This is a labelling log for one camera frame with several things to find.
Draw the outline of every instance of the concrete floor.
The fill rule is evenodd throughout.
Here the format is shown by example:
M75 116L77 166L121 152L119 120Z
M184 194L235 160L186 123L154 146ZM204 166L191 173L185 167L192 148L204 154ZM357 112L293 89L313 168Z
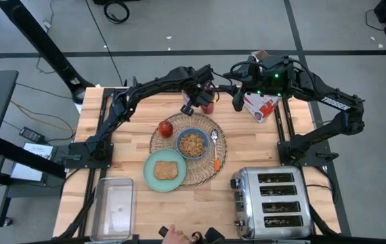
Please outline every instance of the concrete floor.
M120 25L109 23L101 6L91 3L98 26L112 51L167 51L214 49L296 50L284 1L282 0L199 0L128 2L130 19ZM46 18L50 0L34 5ZM291 0L304 50L386 50L383 32L364 24L364 12L378 0ZM104 42L82 0L54 0L55 12L50 36L63 52L106 52ZM380 24L370 16L372 24ZM35 49L0 11L0 53L35 53ZM101 86L120 84L109 57L68 58L87 80ZM117 56L116 66L123 79L135 75L145 82L166 75L176 66L199 68L211 64L219 73L245 55L219 56ZM366 99L365 130L356 136L329 140L351 233L356 237L386 238L386 56L307 56L309 68L332 87ZM0 59L0 70L18 70L18 82L68 96L56 74L45 75L36 68L36 58ZM41 61L40 67L51 70ZM50 113L76 125L79 114L70 100L25 87L17 87L12 100L35 111ZM322 118L336 113L320 106ZM27 119L11 106L5 120L27 126L48 138L67 136ZM3 124L0 136L21 145L18 130ZM10 170L5 164L4 171ZM3 192L0 187L0 199ZM23 243L51 237L59 196L14 199L8 216L14 225L0 228L0 243Z

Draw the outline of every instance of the blue bowl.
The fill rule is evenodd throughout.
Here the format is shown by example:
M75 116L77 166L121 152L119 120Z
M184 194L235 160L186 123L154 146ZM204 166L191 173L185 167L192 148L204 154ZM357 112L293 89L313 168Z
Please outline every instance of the blue bowl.
M204 140L206 149L205 149L204 153L199 157L195 157L195 158L187 157L187 156L183 155L179 149L179 142L181 141L181 138L183 138L185 135L190 134L190 133L198 133L199 136L202 137L202 139ZM199 159L199 158L203 157L207 153L208 147L209 147L208 136L206 135L205 132L201 131L200 129L196 129L196 128L185 129L177 137L177 151L180 153L180 155L182 155L186 159Z

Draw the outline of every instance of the table leg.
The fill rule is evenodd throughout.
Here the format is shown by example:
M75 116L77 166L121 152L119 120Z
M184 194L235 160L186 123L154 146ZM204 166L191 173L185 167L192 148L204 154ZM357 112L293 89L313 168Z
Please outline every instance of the table leg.
M66 176L65 167L58 165L53 161L44 159L38 155L35 155L19 146L12 144L4 139L0 138L0 155L5 156L8 159L29 166L33 169L51 174L58 178L64 179Z
M0 227L5 226L6 214L8 212L10 203L11 203L11 198L8 197L8 187L7 187L5 193L3 194L2 203L0 206Z

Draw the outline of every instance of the orange spoon handle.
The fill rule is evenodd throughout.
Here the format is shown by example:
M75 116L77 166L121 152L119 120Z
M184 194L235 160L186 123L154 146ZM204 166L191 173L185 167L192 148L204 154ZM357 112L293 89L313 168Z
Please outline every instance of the orange spoon handle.
M217 159L217 158L215 158L215 160L214 160L214 169L220 170L219 159Z

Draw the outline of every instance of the woven placemat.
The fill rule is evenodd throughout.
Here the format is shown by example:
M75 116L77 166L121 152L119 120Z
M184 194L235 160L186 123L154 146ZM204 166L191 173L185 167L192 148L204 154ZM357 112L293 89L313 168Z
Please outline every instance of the woven placemat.
M170 116L166 120L173 125L172 136L170 138L163 138L160 136L157 128L151 137L150 153L163 148L177 150L176 139L183 130L187 128L201 129L208 135L209 149L200 159L184 159L187 164L187 174L181 186L198 186L213 179L223 169L228 153L225 135L220 126L212 119L197 113L194 113L191 117L179 113ZM214 143L210 136L213 129L216 129L219 133L216 146L217 158L220 162L220 170L218 171L214 169Z

